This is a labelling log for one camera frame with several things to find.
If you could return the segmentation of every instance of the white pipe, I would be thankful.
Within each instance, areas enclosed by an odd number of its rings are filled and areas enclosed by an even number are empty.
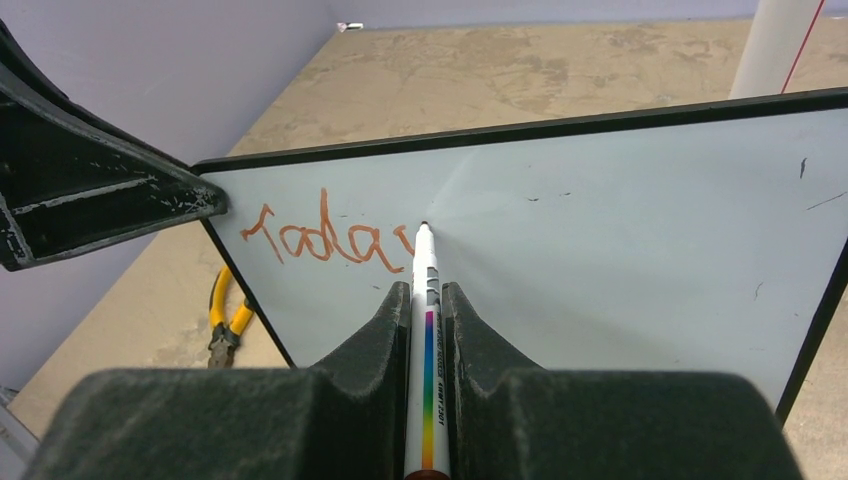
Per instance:
[[[730,98],[783,93],[824,0],[760,0]]]

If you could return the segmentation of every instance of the black bracket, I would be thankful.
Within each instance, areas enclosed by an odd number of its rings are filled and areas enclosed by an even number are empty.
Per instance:
[[[225,213],[224,192],[72,103],[0,21],[0,263],[20,270]]]

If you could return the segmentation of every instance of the dark mark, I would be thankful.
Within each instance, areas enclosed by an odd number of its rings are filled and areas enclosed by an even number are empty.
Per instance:
[[[812,210],[812,209],[814,209],[814,208],[816,208],[816,207],[818,207],[818,206],[820,206],[820,205],[824,205],[824,204],[825,204],[825,203],[827,203],[827,202],[832,202],[832,201],[836,200],[837,198],[839,198],[839,197],[841,197],[841,196],[845,195],[846,193],[848,193],[848,192],[842,192],[842,193],[840,193],[839,195],[837,195],[837,196],[835,196],[835,197],[833,197],[833,198],[828,198],[827,200],[825,200],[825,201],[823,201],[823,202],[819,202],[819,203],[817,203],[817,204],[813,205],[812,207],[808,208],[807,210]]]

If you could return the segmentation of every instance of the handwritten text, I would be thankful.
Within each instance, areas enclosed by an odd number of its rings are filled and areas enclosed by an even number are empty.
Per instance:
[[[310,255],[323,262],[328,261],[334,253],[338,253],[346,260],[353,263],[363,263],[371,260],[374,255],[380,259],[383,266],[390,273],[403,272],[403,267],[394,266],[386,257],[383,248],[380,246],[380,229],[369,227],[366,225],[353,225],[347,230],[347,240],[350,244],[350,252],[346,252],[339,244],[339,238],[336,235],[336,229],[330,221],[330,208],[328,206],[327,189],[321,189],[321,204],[320,204],[320,226],[315,228],[300,227],[297,225],[286,225],[281,228],[276,235],[276,239],[268,231],[265,225],[268,215],[274,217],[274,211],[268,204],[262,205],[262,210],[259,212],[259,220],[250,228],[241,231],[241,237],[244,241],[249,241],[250,237],[256,235],[260,231],[274,251],[274,255],[280,263],[283,262],[283,256],[277,246],[277,240],[283,246],[286,252],[292,257],[300,257],[303,251],[306,250]],[[406,238],[406,226],[399,225],[392,231],[392,234],[398,238],[403,248],[414,255],[415,250]],[[368,247],[363,251],[360,244],[357,242],[356,234],[364,233],[370,237]]]

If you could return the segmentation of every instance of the yellow pliers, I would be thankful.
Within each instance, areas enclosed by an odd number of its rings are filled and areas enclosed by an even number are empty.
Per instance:
[[[241,334],[253,318],[253,309],[247,298],[239,305],[232,321],[227,324],[226,300],[227,288],[233,280],[233,272],[224,267],[218,273],[209,297],[209,326],[212,328],[212,341],[209,342],[209,368],[229,368],[233,366],[233,357],[239,347]]]

